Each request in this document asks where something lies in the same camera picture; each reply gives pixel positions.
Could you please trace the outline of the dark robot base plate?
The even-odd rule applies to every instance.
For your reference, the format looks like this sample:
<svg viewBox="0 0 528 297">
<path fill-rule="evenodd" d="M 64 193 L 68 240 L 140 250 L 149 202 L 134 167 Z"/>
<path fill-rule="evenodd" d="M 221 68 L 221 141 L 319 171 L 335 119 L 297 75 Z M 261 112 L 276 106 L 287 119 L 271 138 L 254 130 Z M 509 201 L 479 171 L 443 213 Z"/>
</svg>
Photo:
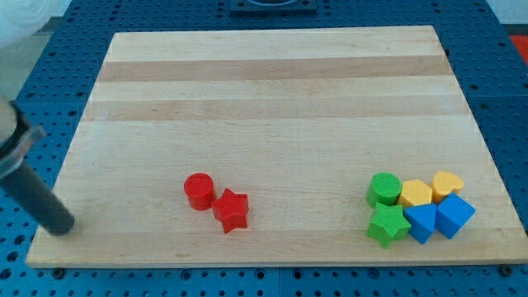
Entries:
<svg viewBox="0 0 528 297">
<path fill-rule="evenodd" d="M 229 0 L 231 15 L 316 12 L 318 0 Z"/>
</svg>

